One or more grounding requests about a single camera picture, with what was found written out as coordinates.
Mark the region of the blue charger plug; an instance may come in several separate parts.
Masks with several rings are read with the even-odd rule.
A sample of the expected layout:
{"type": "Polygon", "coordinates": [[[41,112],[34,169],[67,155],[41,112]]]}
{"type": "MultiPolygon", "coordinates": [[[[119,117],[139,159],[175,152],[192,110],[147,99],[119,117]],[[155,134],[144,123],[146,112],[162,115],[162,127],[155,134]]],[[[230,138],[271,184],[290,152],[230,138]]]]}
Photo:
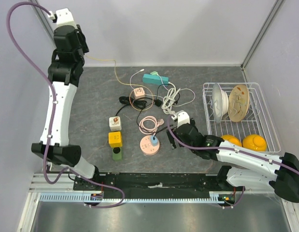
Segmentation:
{"type": "Polygon", "coordinates": [[[158,139],[153,135],[150,137],[150,141],[152,146],[156,146],[158,144],[158,139]]]}

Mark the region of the pink round socket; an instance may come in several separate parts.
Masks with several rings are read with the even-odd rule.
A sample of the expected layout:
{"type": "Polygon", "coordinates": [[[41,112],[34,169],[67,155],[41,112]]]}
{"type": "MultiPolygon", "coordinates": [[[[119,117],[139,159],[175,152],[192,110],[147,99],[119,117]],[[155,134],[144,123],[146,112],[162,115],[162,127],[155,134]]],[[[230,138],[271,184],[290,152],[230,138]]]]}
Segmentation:
{"type": "Polygon", "coordinates": [[[144,136],[140,141],[140,149],[147,156],[155,155],[160,149],[159,141],[156,146],[152,146],[151,141],[150,141],[151,136],[152,135],[144,136]]]}

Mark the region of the teal power strip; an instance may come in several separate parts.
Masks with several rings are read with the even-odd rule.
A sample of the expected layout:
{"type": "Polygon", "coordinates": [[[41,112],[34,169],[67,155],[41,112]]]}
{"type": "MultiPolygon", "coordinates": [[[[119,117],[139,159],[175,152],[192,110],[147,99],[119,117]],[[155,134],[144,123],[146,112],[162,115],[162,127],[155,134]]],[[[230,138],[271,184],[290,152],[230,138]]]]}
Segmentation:
{"type": "Polygon", "coordinates": [[[142,82],[146,84],[153,84],[153,85],[164,85],[167,86],[169,83],[169,78],[159,75],[151,75],[151,74],[144,74],[142,77],[142,82]]]}

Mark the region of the yellow cube socket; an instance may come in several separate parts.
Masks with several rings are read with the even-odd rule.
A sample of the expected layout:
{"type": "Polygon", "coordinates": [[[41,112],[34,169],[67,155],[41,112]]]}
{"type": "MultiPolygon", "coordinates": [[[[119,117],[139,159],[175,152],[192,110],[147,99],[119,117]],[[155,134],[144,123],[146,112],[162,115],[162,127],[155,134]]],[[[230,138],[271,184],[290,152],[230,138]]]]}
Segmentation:
{"type": "Polygon", "coordinates": [[[111,148],[122,147],[123,139],[120,131],[112,131],[108,133],[108,143],[111,148]]]}

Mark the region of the white cube adapter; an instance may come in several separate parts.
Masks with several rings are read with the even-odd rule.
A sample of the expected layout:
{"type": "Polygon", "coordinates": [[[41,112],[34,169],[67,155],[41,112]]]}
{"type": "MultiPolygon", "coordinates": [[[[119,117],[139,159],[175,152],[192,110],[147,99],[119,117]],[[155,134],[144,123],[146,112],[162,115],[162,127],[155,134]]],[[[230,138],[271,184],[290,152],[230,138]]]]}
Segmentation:
{"type": "Polygon", "coordinates": [[[109,128],[111,131],[121,131],[122,123],[119,116],[113,116],[109,118],[109,128]]]}

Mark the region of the green power strip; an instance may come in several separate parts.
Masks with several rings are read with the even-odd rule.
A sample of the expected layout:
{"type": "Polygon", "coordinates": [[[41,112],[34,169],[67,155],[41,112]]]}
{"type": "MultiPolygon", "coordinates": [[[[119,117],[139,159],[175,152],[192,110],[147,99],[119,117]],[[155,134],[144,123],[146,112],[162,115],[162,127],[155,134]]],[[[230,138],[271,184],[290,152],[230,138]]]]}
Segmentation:
{"type": "Polygon", "coordinates": [[[112,149],[112,158],[114,161],[120,161],[122,159],[122,149],[120,147],[114,147],[112,149]]]}

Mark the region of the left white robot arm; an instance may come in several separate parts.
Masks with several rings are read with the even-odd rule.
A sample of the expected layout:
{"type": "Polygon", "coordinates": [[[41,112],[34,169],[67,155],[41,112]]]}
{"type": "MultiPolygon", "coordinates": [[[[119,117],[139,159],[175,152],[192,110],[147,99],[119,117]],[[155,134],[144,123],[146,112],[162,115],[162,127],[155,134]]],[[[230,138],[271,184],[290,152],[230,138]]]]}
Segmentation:
{"type": "Polygon", "coordinates": [[[43,159],[43,168],[48,162],[72,170],[84,178],[90,190],[99,188],[101,179],[98,170],[81,155],[79,145],[69,143],[68,129],[71,106],[84,71],[84,54],[89,52],[79,25],[64,25],[54,31],[56,45],[48,68],[49,104],[43,133],[31,151],[43,159]]]}

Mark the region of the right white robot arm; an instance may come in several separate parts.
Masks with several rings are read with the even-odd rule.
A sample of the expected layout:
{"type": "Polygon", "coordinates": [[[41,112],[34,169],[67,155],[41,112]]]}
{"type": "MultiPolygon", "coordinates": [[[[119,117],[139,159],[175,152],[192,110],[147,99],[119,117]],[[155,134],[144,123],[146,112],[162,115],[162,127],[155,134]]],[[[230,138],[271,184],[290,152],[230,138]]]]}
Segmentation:
{"type": "Polygon", "coordinates": [[[202,135],[195,125],[185,123],[168,127],[170,142],[178,142],[196,156],[232,164],[223,166],[216,178],[217,187],[272,188],[280,198],[299,203],[299,159],[286,152],[283,156],[256,152],[214,135],[202,135]]]}

